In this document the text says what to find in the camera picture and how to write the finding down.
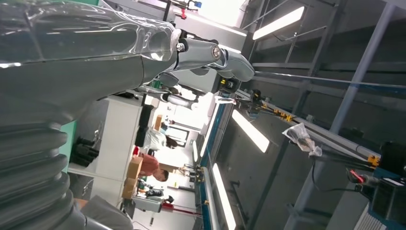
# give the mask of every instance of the window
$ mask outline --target window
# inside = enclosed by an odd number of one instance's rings
[[[170,126],[166,130],[165,134],[168,135],[170,138],[174,139],[180,147],[184,148],[186,146],[189,131]]]

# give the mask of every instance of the metal bolt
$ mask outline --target metal bolt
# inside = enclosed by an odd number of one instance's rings
[[[212,48],[212,54],[213,54],[213,57],[214,58],[219,58],[220,57],[220,53],[221,53],[221,50],[220,50],[220,48],[218,47],[218,46],[214,46],[213,48]]]
[[[185,51],[185,44],[183,44],[183,43],[177,43],[177,44],[176,44],[176,49],[177,49],[179,52]]]

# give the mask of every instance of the box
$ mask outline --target box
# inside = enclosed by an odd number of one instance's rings
[[[124,199],[131,199],[134,189],[137,186],[138,175],[141,171],[142,157],[133,157],[128,164],[127,178],[124,182],[124,189],[121,197]]]
[[[137,179],[142,166],[142,157],[133,157],[128,165],[127,178]]]
[[[137,185],[137,179],[127,178],[124,182],[124,189],[121,197],[124,199],[131,199],[134,193],[134,189]]]

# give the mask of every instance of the clear plastic cover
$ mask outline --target clear plastic cover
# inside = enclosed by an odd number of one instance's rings
[[[290,127],[282,134],[287,136],[293,143],[297,144],[302,151],[309,152],[309,155],[322,155],[321,148],[316,146],[315,142],[311,140],[303,123]]]
[[[180,30],[172,24],[70,1],[0,3],[0,67],[62,59],[168,61]]]

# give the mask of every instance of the shirt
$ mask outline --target shirt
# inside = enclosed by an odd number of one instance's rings
[[[141,176],[151,176],[152,173],[159,169],[159,162],[157,159],[151,155],[145,155],[144,159],[142,160],[140,174]]]
[[[161,132],[149,129],[145,136],[144,147],[151,150],[160,150],[166,146],[166,136]]]

